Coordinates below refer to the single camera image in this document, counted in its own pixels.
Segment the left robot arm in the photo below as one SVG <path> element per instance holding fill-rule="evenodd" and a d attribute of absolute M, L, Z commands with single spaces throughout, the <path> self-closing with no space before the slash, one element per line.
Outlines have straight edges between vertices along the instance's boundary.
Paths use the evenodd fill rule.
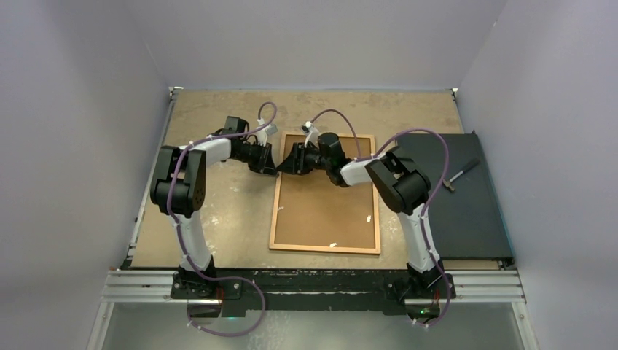
<path fill-rule="evenodd" d="M 206 199 L 206 171 L 226 160 L 245 163 L 250 171 L 275 176 L 277 171 L 268 137 L 277 132 L 273 121 L 260 117 L 258 126 L 227 117 L 224 127 L 182 147 L 163 146 L 157 156 L 149 190 L 151 202 L 172 224 L 181 250 L 174 276 L 174 292 L 209 298 L 222 288 L 200 222 Z"/>

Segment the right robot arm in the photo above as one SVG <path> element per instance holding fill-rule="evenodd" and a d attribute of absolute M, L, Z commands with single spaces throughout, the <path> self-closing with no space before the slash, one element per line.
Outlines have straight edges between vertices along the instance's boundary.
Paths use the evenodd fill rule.
<path fill-rule="evenodd" d="M 402 226 L 411 291 L 425 297 L 437 288 L 444 268 L 429 224 L 431 183 L 405 149 L 395 146 L 366 160 L 354 160 L 347 157 L 336 133 L 323 133 L 315 141 L 307 137 L 294 143 L 277 170 L 299 176 L 325 171 L 338 187 L 373 184 Z"/>

